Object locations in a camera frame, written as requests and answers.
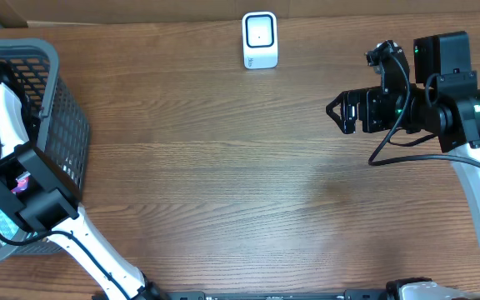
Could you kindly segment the teal snack packet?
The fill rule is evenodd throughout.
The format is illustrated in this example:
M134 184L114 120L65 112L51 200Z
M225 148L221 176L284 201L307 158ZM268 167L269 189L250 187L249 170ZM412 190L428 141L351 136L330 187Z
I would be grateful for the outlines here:
M13 239L16 233L18 232L18 225L9 218L1 209L0 209L0 233L6 239Z

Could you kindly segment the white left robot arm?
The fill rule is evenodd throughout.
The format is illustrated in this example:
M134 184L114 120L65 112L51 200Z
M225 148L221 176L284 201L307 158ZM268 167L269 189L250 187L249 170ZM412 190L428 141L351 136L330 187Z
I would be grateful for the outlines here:
M167 298L95 228L79 186L37 147L38 125L14 71L0 61L0 241L16 247L44 238L56 243L106 299Z

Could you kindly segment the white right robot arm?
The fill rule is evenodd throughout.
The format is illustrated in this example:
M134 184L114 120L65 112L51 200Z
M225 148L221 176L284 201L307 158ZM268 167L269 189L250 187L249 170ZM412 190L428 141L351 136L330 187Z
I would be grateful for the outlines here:
M326 106L326 114L345 134L355 133L357 122L365 133L387 134L368 159L371 166L450 162L466 196L480 248L480 88L471 64L469 36L460 31L417 38L413 55L415 75L411 77L403 49L392 40L379 43L365 54L367 64L380 76L379 85L341 92ZM436 138L441 152L378 159L401 130L427 132L408 145ZM411 277L388 282L382 298L480 299L480 292Z

